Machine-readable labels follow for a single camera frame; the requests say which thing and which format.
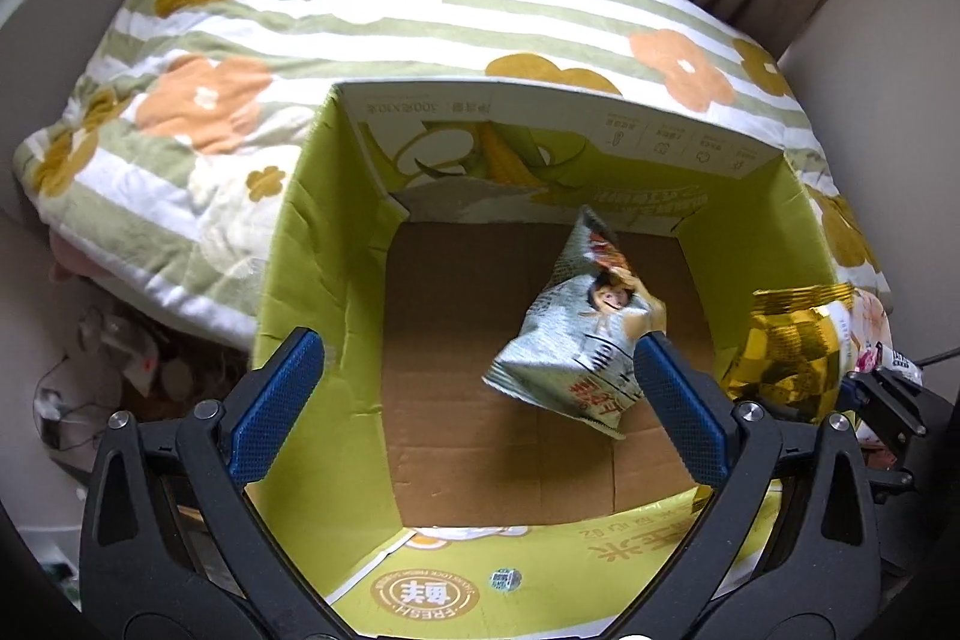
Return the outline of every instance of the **cardboard box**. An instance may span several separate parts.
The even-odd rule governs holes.
[[[480,378],[583,203],[715,376],[754,290],[835,281],[769,129],[715,107],[695,119],[517,81],[337,89],[287,191],[254,356],[306,325],[328,363],[253,496],[354,629],[589,635],[683,538],[690,478],[648,405],[614,442]],[[777,506],[772,494],[744,560]]]

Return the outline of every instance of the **floral blanket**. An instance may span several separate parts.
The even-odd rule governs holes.
[[[684,0],[126,0],[14,170],[104,274],[248,347],[282,197],[331,87],[484,74],[614,92],[779,146],[839,278],[888,292],[774,60]]]

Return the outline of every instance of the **gold foil wrapper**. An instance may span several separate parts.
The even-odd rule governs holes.
[[[852,307],[850,283],[757,290],[747,338],[720,386],[787,419],[820,421],[853,368]]]
[[[713,489],[708,485],[698,485],[693,493],[693,499],[690,501],[690,513],[696,514],[707,506],[710,497],[713,496]]]

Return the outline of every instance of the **screw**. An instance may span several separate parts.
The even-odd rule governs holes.
[[[837,432],[846,432],[847,429],[850,429],[850,420],[848,420],[846,415],[831,413],[827,420],[829,420],[830,426],[837,429]]]
[[[763,417],[763,408],[755,402],[744,402],[740,405],[740,417],[745,421],[758,421]]]
[[[117,410],[116,413],[110,415],[107,426],[110,429],[123,429],[128,423],[130,423],[130,414],[126,410]]]
[[[205,421],[208,418],[213,418],[219,411],[220,403],[216,399],[205,399],[203,402],[198,402],[197,407],[193,408],[193,415],[195,418]]]

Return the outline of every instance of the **snack bag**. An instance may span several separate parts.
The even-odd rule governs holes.
[[[857,290],[856,294],[857,301],[853,306],[854,340],[859,351],[854,367],[856,371],[870,372],[878,366],[885,366],[901,373],[912,383],[923,386],[923,370],[890,347],[890,324],[880,300],[866,290]],[[860,445],[870,451],[870,466],[885,469],[894,461],[893,454],[886,449],[874,430],[862,421],[856,427],[856,438]]]
[[[620,415],[642,396],[634,346],[664,330],[664,303],[650,295],[616,248],[616,235],[582,207],[546,288],[520,335],[484,382],[623,439]]]
[[[856,363],[853,286],[757,290],[747,338],[720,381],[731,399],[762,400],[780,417],[820,421]]]

